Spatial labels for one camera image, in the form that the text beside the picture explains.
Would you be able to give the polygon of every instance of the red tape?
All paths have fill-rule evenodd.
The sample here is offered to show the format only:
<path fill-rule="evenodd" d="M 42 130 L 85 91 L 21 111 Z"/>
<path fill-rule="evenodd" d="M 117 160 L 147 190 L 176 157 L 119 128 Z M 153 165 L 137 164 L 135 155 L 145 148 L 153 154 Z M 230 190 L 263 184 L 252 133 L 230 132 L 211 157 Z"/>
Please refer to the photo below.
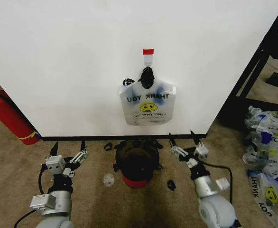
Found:
<path fill-rule="evenodd" d="M 144 55 L 153 55 L 154 49 L 143 49 L 143 54 Z"/>

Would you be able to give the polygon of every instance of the black device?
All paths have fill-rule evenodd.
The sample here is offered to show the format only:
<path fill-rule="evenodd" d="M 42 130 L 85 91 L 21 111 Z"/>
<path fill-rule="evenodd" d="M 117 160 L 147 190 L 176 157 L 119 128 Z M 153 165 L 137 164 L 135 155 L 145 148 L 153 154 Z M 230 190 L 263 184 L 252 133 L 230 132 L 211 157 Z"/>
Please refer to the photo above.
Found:
<path fill-rule="evenodd" d="M 278 73 L 274 72 L 267 80 L 266 83 L 278 87 Z"/>

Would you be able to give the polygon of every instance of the small plastic cap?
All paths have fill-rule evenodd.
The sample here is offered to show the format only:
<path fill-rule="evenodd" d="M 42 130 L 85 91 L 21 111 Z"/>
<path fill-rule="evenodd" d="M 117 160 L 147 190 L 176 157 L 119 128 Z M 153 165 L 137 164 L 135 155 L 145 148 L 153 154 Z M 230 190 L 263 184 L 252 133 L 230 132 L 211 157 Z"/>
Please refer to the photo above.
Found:
<path fill-rule="evenodd" d="M 114 184 L 115 182 L 115 178 L 114 178 L 114 175 L 111 174 L 111 173 L 107 173 L 104 175 L 103 177 L 103 183 L 106 187 L 110 187 Z"/>

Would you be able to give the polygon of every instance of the wire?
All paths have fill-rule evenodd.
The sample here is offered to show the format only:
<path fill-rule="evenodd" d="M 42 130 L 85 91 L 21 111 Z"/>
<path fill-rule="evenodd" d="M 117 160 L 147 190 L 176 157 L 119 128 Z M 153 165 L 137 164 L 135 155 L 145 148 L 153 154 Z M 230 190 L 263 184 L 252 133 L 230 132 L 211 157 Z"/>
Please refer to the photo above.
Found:
<path fill-rule="evenodd" d="M 32 213 L 34 213 L 36 210 L 31 210 L 29 213 L 23 215 L 21 218 L 19 218 L 19 220 L 16 222 L 16 224 L 14 225 L 14 228 L 17 228 L 17 225 L 20 223 L 20 221 L 22 221 L 24 218 L 26 218 L 28 215 L 31 215 Z"/>
<path fill-rule="evenodd" d="M 42 188 L 42 183 L 41 183 L 42 174 L 43 174 L 43 170 L 41 170 L 40 173 L 39 173 L 38 186 L 39 186 L 40 193 L 42 195 L 44 195 L 43 188 Z"/>
<path fill-rule="evenodd" d="M 227 166 L 223 166 L 223 165 L 213 165 L 213 164 L 209 164 L 209 163 L 206 163 L 202 160 L 199 160 L 199 162 L 201 162 L 203 165 L 207 165 L 207 166 L 211 166 L 211 167 L 214 167 L 214 168 L 220 168 L 220 169 L 226 169 L 229 171 L 230 173 L 230 203 L 233 204 L 233 174 L 232 174 L 232 171 L 229 167 Z"/>

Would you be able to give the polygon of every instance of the black cable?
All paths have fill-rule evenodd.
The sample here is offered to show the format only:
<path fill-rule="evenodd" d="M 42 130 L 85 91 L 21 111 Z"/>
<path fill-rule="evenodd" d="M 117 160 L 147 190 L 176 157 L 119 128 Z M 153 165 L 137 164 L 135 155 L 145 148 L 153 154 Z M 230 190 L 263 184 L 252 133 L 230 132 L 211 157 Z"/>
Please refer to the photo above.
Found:
<path fill-rule="evenodd" d="M 36 210 L 31 210 L 29 213 L 23 215 L 21 218 L 19 218 L 19 220 L 16 222 L 16 224 L 14 225 L 14 228 L 17 228 L 17 225 L 20 223 L 20 221 L 22 221 L 24 218 L 26 218 L 28 215 L 31 215 L 32 213 L 34 213 Z"/>
<path fill-rule="evenodd" d="M 233 204 L 233 174 L 232 174 L 231 169 L 229 167 L 223 166 L 223 165 L 213 165 L 213 164 L 206 163 L 202 160 L 198 160 L 198 161 L 201 162 L 203 165 L 211 166 L 214 168 L 226 169 L 229 171 L 229 173 L 230 173 L 230 203 Z"/>
<path fill-rule="evenodd" d="M 42 188 L 42 183 L 41 183 L 42 174 L 43 174 L 43 171 L 40 171 L 39 177 L 38 177 L 38 186 L 39 186 L 40 193 L 42 195 L 44 195 L 43 188 Z"/>
<path fill-rule="evenodd" d="M 41 170 L 40 170 L 40 173 L 39 173 L 39 177 L 38 177 L 38 186 L 39 186 L 40 193 L 42 195 L 44 195 L 45 193 L 44 193 L 43 188 L 42 188 L 41 179 L 42 179 L 42 174 L 45 170 L 47 170 L 47 166 L 45 164 L 42 164 Z"/>

